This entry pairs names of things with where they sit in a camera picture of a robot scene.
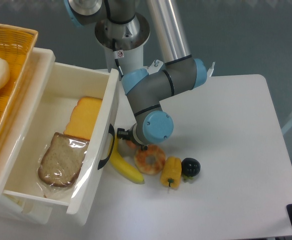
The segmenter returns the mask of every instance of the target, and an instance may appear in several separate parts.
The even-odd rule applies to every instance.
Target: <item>banana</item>
[[[143,175],[134,168],[118,152],[118,138],[115,137],[114,148],[112,150],[110,159],[111,165],[125,178],[132,181],[135,184],[144,184],[145,180]]]

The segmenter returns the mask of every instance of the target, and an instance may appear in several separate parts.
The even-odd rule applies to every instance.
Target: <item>silver metal pole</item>
[[[147,0],[164,62],[190,55],[175,0]]]
[[[78,14],[89,16],[100,9],[102,0],[69,0],[69,5]]]

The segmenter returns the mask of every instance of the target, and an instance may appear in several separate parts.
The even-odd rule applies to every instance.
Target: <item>pepper stem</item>
[[[168,183],[169,183],[169,187],[170,187],[170,184],[173,184],[174,180],[172,178],[168,178]]]

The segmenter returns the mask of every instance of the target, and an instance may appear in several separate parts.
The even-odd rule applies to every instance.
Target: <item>drawer handle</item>
[[[105,159],[102,159],[102,160],[99,161],[98,170],[101,169],[101,168],[103,168],[106,165],[106,163],[108,162],[108,160],[110,158],[110,155],[112,153],[112,150],[114,148],[114,143],[115,143],[115,129],[114,129],[114,126],[112,124],[109,125],[108,133],[112,135],[111,149],[109,151],[108,156]]]

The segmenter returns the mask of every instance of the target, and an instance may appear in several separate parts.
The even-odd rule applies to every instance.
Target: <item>cheese slice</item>
[[[102,99],[81,98],[73,109],[64,134],[90,140],[101,107]]]

